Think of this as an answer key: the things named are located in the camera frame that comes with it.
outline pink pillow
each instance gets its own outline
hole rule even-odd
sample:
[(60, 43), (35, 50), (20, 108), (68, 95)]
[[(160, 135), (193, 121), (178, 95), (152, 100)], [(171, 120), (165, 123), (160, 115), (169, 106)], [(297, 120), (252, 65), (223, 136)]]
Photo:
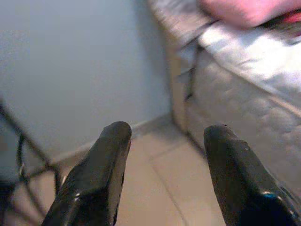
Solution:
[(244, 28), (301, 8), (301, 0), (200, 0), (213, 16)]

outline baseboard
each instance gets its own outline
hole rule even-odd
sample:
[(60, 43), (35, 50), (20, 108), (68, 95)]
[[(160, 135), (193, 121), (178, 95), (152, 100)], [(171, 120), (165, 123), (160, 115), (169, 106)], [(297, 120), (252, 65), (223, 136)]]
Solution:
[[(160, 116), (158, 118), (155, 118), (151, 121), (142, 121), (140, 123), (137, 123), (135, 125), (131, 125), (132, 128), (132, 139), (143, 136), (144, 134), (149, 133), (150, 131), (159, 128), (164, 125), (168, 125), (172, 122), (172, 115), (171, 113)], [(55, 158), (52, 159), (52, 164), (63, 164), (65, 161), (70, 161), (71, 159), (81, 159), (83, 158), (87, 152), (90, 150), (92, 145), (96, 142), (91, 141), (88, 142), (80, 147), (78, 147), (76, 150), (65, 152)]]

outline tile floor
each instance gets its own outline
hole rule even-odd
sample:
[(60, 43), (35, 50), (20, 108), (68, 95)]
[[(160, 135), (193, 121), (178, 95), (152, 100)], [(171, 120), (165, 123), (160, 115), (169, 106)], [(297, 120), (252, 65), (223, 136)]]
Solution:
[[(63, 174), (74, 164), (65, 166)], [(45, 208), (54, 194), (47, 197)], [(17, 221), (7, 225), (29, 225)], [(132, 141), (117, 226), (224, 225), (204, 153), (175, 125)]]

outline white wall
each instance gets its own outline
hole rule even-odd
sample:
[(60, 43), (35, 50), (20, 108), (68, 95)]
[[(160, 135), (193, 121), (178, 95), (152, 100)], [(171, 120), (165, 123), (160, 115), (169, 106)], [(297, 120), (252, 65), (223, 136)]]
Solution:
[(4, 4), (1, 26), (14, 31), (0, 32), (0, 97), (49, 155), (95, 140), (113, 121), (170, 111), (163, 39), (146, 0)]

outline white mattress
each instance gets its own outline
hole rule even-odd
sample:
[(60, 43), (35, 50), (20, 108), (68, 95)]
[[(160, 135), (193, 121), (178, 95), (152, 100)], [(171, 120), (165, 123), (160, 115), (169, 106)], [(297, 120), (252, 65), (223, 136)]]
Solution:
[(301, 43), (290, 45), (267, 29), (238, 30), (217, 22), (199, 43), (224, 68), (301, 107)]
[(245, 140), (286, 188), (301, 197), (300, 109), (223, 69), (206, 51), (200, 53), (189, 131), (203, 143), (203, 129), (227, 124)]

